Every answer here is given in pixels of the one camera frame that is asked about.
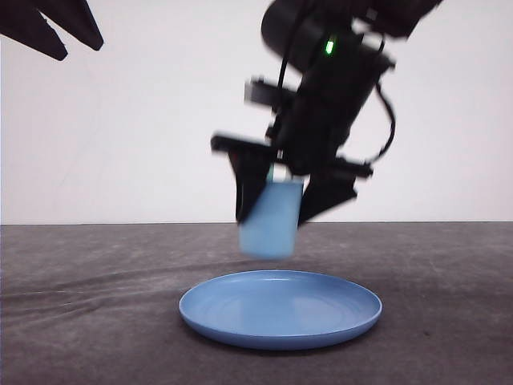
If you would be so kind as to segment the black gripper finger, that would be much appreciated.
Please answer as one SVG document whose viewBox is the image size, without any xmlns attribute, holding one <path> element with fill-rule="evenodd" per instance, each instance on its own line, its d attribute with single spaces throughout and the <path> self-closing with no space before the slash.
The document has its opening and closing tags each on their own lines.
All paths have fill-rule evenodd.
<svg viewBox="0 0 513 385">
<path fill-rule="evenodd" d="M 36 8 L 53 22 L 94 51 L 103 46 L 103 36 L 91 9 L 84 0 L 40 0 Z"/>
<path fill-rule="evenodd" d="M 67 50 L 32 1 L 1 0 L 1 35 L 58 61 Z"/>
</svg>

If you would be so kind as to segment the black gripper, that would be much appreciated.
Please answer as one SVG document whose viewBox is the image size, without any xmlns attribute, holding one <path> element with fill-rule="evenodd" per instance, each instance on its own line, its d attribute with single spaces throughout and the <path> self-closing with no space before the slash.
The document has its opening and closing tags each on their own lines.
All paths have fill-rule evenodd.
<svg viewBox="0 0 513 385">
<path fill-rule="evenodd" d="M 384 96 L 380 79 L 394 62 L 382 47 L 371 47 L 360 34 L 328 37 L 320 54 L 304 72 L 295 98 L 273 110 L 275 120 L 265 133 L 266 142 L 215 134 L 214 152 L 228 154 L 236 180 L 235 218 L 243 223 L 267 184 L 273 163 L 281 163 L 297 176 L 310 175 L 301 198 L 297 225 L 357 196 L 356 177 L 368 177 L 371 165 L 393 143 L 396 116 Z M 337 156 L 371 92 L 376 92 L 390 120 L 390 133 L 373 156 L 354 164 Z M 321 172 L 347 172 L 337 176 Z"/>
</svg>

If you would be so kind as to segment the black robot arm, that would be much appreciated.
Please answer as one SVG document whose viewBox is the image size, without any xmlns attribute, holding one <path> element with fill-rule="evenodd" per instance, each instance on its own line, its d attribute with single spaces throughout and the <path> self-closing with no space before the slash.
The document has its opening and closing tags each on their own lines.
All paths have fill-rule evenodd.
<svg viewBox="0 0 513 385">
<path fill-rule="evenodd" d="M 249 102 L 275 115 L 266 144 L 214 135 L 211 148 L 228 155 L 236 180 L 235 218 L 245 223 L 263 194 L 270 168 L 283 164 L 307 176 L 298 223 L 356 197 L 354 183 L 371 176 L 373 160 L 337 155 L 380 79 L 395 64 L 382 47 L 371 47 L 353 22 L 364 22 L 382 39 L 407 39 L 435 1 L 274 1 L 261 21 L 265 45 L 283 67 L 301 74 L 296 90 L 254 79 L 244 86 Z"/>
</svg>

